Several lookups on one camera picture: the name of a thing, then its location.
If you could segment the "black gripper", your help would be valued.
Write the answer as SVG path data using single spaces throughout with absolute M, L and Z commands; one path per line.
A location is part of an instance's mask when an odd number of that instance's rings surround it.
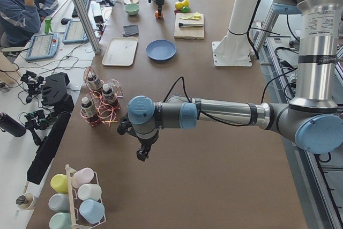
M 151 147 L 159 138 L 159 129 L 155 128 L 154 116 L 148 119 L 138 119 L 136 122 L 131 121 L 128 116 L 124 116 L 120 119 L 117 132 L 120 135 L 128 133 L 139 140 L 141 147 L 137 150 L 136 155 L 140 161 L 149 158 Z
M 163 19 L 163 12 L 162 12 L 163 0 L 157 0 L 157 6 L 158 6 L 158 11 L 156 12 L 156 18 Z

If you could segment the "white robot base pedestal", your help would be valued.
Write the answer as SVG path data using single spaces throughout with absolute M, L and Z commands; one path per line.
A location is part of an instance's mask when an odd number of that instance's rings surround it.
M 235 0 L 228 31 L 221 41 L 212 43 L 212 54 L 216 67 L 252 66 L 249 28 L 255 17 L 259 0 Z

